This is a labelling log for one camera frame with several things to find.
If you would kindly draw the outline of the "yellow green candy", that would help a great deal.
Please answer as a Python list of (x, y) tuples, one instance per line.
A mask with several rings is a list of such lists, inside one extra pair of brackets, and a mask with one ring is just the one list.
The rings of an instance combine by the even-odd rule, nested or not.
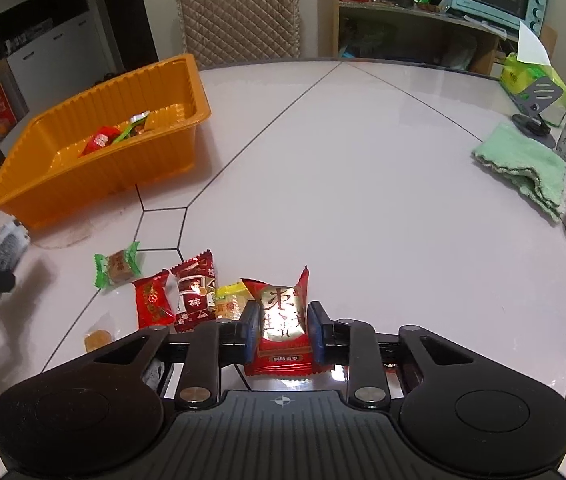
[(214, 300), (216, 318), (238, 320), (251, 299), (251, 294), (243, 282), (219, 287)]

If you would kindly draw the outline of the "red gold candy pack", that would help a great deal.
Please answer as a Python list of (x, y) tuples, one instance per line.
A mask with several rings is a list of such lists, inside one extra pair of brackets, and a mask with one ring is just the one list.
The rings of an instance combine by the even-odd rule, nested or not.
[(164, 269), (133, 282), (140, 330), (152, 326), (171, 326), (176, 320), (166, 291), (169, 276), (169, 271)]

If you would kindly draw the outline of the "dark red patterned candy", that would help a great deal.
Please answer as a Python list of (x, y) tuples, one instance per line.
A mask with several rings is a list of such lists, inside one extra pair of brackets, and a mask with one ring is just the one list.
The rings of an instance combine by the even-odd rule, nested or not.
[(216, 318), (217, 277), (210, 249), (170, 269), (179, 293), (173, 328), (176, 333), (192, 332), (203, 322)]

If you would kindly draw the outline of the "large red gold snack pack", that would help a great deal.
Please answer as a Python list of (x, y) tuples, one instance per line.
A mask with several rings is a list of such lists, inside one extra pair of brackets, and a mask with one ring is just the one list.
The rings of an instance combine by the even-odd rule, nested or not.
[(256, 355), (245, 365), (247, 376), (304, 377), (314, 373), (307, 328), (309, 269), (294, 286), (276, 286), (244, 278), (260, 307), (261, 325)]

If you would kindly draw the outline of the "green brown candy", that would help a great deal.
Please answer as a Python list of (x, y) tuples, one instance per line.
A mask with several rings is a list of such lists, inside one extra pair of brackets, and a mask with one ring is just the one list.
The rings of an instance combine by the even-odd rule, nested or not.
[(139, 244), (133, 242), (110, 256), (95, 254), (95, 287), (116, 287), (139, 278), (142, 274), (138, 264)]

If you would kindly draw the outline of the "red candy pack white label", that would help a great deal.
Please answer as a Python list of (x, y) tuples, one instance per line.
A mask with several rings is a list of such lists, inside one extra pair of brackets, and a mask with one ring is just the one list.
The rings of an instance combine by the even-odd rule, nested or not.
[(112, 126), (100, 127), (96, 133), (93, 133), (86, 142), (85, 147), (81, 153), (82, 156), (89, 155), (102, 148), (107, 148), (108, 145), (112, 144), (118, 136), (120, 136), (121, 131)]

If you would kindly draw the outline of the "black-white snack packet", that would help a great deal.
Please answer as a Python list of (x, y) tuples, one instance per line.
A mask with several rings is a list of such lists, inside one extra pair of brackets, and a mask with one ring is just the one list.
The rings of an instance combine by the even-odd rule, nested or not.
[(28, 230), (15, 218), (0, 229), (0, 299), (15, 287), (15, 270), (29, 245)]

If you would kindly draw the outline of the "grey-blue foil snack pouch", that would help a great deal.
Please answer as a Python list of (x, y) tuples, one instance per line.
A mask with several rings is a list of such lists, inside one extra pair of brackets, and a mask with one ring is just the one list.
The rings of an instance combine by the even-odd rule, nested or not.
[(152, 112), (146, 110), (140, 114), (133, 115), (126, 122), (116, 125), (118, 134), (112, 138), (110, 145), (118, 144), (140, 134), (144, 130), (146, 120), (149, 118), (150, 114), (152, 114)]

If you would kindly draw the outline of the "clear wrapped orange candy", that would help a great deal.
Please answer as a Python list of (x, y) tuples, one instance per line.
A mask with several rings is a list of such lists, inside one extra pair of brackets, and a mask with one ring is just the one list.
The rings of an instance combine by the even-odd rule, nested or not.
[(86, 352), (92, 352), (111, 344), (116, 339), (114, 318), (109, 312), (103, 314), (86, 332), (83, 338)]

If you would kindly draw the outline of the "orange plastic tray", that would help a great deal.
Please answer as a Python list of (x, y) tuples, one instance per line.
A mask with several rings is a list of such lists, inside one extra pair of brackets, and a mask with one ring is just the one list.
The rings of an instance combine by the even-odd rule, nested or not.
[(33, 118), (0, 168), (0, 211), (30, 230), (184, 174), (210, 106), (193, 55), (125, 73)]

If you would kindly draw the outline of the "white cabinet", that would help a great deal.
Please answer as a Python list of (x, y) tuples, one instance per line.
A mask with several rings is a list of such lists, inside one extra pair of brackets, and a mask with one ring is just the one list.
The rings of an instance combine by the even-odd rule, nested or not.
[(0, 0), (0, 38), (33, 113), (122, 69), (103, 0)]

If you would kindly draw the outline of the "green folded cloth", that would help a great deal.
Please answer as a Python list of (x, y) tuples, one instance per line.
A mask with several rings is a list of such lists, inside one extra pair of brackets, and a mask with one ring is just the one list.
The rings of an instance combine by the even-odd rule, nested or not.
[(501, 122), (472, 151), (473, 159), (504, 178), (554, 223), (566, 210), (566, 162), (542, 143)]

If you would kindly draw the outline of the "grey phone stand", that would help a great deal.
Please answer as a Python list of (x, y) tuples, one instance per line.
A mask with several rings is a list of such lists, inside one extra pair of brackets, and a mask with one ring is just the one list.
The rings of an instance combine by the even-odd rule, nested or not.
[(542, 113), (563, 93), (563, 89), (549, 76), (536, 79), (522, 92), (510, 94), (518, 109), (511, 121), (524, 136), (554, 150), (556, 141), (551, 136), (550, 125), (543, 119)]

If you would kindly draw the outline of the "wooden shelf unit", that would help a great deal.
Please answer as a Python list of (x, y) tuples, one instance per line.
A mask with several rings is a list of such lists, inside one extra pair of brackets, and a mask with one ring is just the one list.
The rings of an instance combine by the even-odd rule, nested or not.
[[(454, 9), (452, 0), (316, 0), (323, 58), (365, 58), (489, 76), (517, 51), (518, 29)], [(552, 50), (556, 32), (530, 28)]]

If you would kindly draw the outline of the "green tissue pack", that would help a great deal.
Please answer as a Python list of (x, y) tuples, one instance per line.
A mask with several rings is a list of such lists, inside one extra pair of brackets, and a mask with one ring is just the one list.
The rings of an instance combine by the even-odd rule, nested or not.
[(508, 95), (525, 90), (536, 79), (549, 76), (563, 89), (563, 95), (542, 113), (552, 127), (558, 127), (566, 116), (566, 84), (551, 65), (548, 51), (536, 34), (523, 22), (519, 22), (518, 44), (515, 53), (507, 55), (500, 76), (500, 83)]

